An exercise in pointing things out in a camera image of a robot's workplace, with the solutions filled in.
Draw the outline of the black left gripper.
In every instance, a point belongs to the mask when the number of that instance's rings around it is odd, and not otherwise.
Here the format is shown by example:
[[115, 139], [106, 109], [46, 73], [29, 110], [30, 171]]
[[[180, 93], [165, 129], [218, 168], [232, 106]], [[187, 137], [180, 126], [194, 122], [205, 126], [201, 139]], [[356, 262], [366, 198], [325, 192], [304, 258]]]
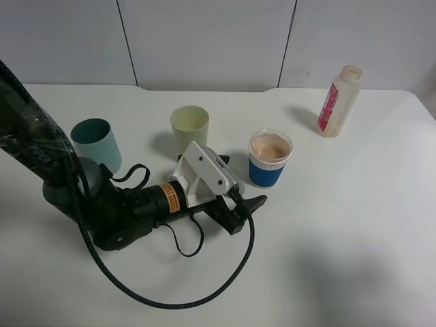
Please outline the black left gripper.
[[[230, 158], [214, 153], [184, 153], [178, 160], [177, 170], [225, 170], [228, 168]], [[240, 194], [232, 194], [231, 199], [235, 203], [230, 209], [223, 199], [224, 196], [216, 196], [212, 201], [186, 208], [183, 216], [188, 217], [195, 213], [204, 212], [230, 234], [239, 233], [246, 220], [252, 218], [252, 214], [262, 207], [267, 196], [260, 195], [250, 199], [244, 199]]]

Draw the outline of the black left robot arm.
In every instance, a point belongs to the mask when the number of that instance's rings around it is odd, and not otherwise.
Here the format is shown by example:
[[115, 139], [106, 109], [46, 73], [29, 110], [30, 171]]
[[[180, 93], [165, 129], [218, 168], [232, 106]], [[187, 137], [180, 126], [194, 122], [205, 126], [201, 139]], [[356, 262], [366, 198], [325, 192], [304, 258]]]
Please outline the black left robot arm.
[[244, 199], [228, 157], [192, 142], [167, 183], [122, 189], [108, 167], [79, 157], [63, 130], [5, 65], [1, 66], [1, 148], [38, 175], [43, 195], [104, 251], [125, 248], [152, 230], [206, 213], [240, 232], [267, 197]]

